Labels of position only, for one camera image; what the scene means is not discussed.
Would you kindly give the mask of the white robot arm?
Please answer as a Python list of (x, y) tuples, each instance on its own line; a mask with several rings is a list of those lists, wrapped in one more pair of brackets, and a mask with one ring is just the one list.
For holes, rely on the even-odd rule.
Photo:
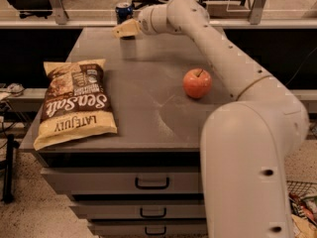
[(204, 123), (200, 163), (209, 238), (294, 238), (284, 158), (309, 130), (300, 100), (209, 23), (195, 0), (169, 0), (116, 26), (187, 36), (229, 91)]

